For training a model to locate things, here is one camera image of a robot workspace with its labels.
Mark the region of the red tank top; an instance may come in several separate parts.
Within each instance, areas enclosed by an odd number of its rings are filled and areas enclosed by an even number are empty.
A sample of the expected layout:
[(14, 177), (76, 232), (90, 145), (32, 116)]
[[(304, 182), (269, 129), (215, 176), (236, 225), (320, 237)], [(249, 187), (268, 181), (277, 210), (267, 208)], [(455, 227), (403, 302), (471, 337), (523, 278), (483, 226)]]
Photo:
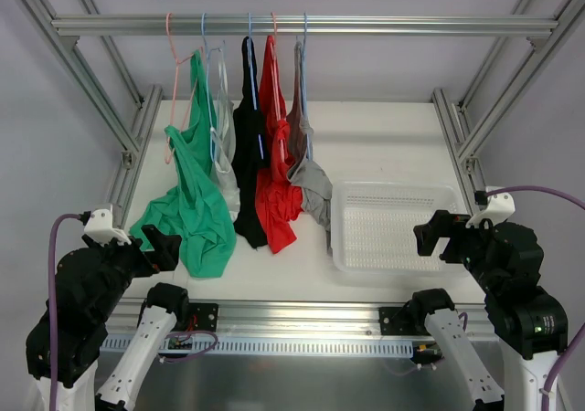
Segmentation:
[[(302, 193), (301, 188), (292, 185), (287, 178), (287, 172), (293, 166), (294, 159), (288, 149), (290, 127), (286, 121), (286, 105), (281, 86), (279, 97), (282, 119), (278, 125), (276, 121), (271, 74), (272, 44), (273, 37), (268, 36), (259, 92), (261, 112), (265, 118), (265, 142), (269, 150), (270, 164), (258, 172), (255, 205), (268, 246), (273, 254), (277, 254), (296, 240), (290, 222), (302, 212)], [(278, 143), (280, 139), (284, 143), (284, 163), (280, 156)]]

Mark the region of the black tank top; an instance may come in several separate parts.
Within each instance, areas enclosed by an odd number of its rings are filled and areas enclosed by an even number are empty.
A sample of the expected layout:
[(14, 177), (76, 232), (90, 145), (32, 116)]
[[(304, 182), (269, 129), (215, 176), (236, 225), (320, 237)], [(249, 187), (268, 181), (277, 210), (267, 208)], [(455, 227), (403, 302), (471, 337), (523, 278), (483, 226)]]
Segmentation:
[[(236, 152), (232, 162), (239, 187), (240, 210), (234, 223), (235, 231), (243, 236), (248, 244), (256, 249), (268, 244), (267, 237), (257, 215), (255, 200), (257, 176), (259, 170), (268, 166), (268, 155), (265, 138), (265, 120), (260, 110), (260, 101), (257, 86), (257, 65), (252, 41), (252, 62), (256, 77), (256, 92), (258, 110), (252, 108), (250, 87), (250, 73), (248, 62), (247, 39), (244, 37), (241, 44), (243, 83), (242, 99), (234, 110), (233, 119), (236, 133)], [(264, 160), (261, 160), (258, 144), (258, 132), (263, 140)]]

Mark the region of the grey tank top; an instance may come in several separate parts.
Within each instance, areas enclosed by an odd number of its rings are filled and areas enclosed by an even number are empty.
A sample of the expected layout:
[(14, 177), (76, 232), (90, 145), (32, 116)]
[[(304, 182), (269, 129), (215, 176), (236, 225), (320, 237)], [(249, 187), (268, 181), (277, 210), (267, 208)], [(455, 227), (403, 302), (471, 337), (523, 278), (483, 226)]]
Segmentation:
[(311, 139), (314, 130), (310, 125), (308, 113), (303, 102), (306, 95), (302, 90), (303, 44), (296, 41), (294, 45), (294, 93), (292, 108), (286, 116), (290, 127), (288, 149), (294, 162), (287, 172), (289, 182), (301, 188), (301, 209), (312, 216), (314, 221), (324, 229), (327, 253), (333, 254), (331, 247), (331, 199), (333, 185), (324, 169), (313, 159)]

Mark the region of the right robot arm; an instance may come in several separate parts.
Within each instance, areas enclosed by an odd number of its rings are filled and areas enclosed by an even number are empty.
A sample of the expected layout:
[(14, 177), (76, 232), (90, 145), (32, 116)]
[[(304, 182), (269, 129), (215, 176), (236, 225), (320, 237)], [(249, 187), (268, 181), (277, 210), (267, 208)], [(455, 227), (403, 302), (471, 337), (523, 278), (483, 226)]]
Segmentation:
[(447, 239), (441, 260), (463, 265), (483, 290), (484, 309), (502, 349), (505, 385), (491, 380), (446, 290), (413, 293), (403, 315), (414, 332), (429, 334), (439, 345), (471, 409), (553, 410), (558, 365), (569, 353), (568, 318), (538, 283), (544, 251), (528, 227), (487, 218), (474, 227), (469, 219), (436, 211), (413, 229), (417, 252), (428, 257)]

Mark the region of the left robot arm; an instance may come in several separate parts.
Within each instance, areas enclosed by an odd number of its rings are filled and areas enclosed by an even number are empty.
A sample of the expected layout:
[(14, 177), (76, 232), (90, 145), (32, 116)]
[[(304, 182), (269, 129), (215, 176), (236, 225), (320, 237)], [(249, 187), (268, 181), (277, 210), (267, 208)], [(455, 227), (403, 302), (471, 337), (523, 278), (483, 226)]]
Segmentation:
[(132, 410), (160, 346), (190, 318), (186, 289), (157, 283), (143, 301), (136, 332), (101, 388), (94, 380), (106, 323), (133, 279), (176, 268), (182, 238), (155, 226), (139, 239), (100, 243), (84, 235), (85, 247), (52, 262), (47, 310), (27, 336), (27, 369), (47, 410)]

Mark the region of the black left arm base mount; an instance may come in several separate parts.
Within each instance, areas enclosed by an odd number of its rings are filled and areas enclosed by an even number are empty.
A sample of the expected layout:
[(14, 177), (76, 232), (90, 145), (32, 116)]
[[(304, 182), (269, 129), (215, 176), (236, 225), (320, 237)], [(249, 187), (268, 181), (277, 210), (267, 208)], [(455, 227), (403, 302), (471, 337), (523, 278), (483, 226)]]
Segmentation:
[(190, 302), (182, 331), (215, 332), (218, 327), (219, 306), (216, 303)]

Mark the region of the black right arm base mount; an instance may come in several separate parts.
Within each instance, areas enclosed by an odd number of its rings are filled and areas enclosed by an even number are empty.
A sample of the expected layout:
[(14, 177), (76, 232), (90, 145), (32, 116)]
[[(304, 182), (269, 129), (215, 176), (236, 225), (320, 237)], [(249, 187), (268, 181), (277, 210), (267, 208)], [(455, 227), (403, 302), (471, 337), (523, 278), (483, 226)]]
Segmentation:
[(414, 336), (418, 334), (414, 318), (409, 309), (405, 307), (380, 307), (378, 309), (378, 323), (382, 336)]

